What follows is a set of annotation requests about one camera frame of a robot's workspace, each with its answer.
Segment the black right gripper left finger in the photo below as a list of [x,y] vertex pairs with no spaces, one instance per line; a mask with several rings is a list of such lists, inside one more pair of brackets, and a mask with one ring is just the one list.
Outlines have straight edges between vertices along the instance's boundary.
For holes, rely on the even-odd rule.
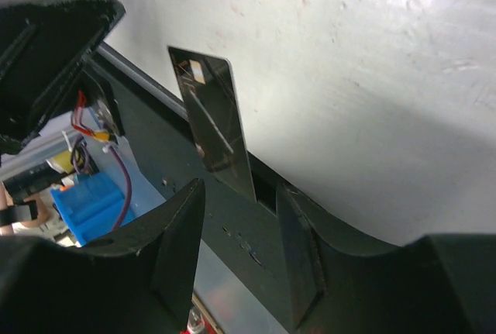
[[178,333],[192,303],[205,183],[83,247],[1,239],[3,333]]

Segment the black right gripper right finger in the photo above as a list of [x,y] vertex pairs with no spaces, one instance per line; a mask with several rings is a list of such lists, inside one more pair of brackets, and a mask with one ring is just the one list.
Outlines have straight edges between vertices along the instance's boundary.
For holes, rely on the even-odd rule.
[[277,188],[297,333],[493,333],[495,237],[434,234],[395,246]]

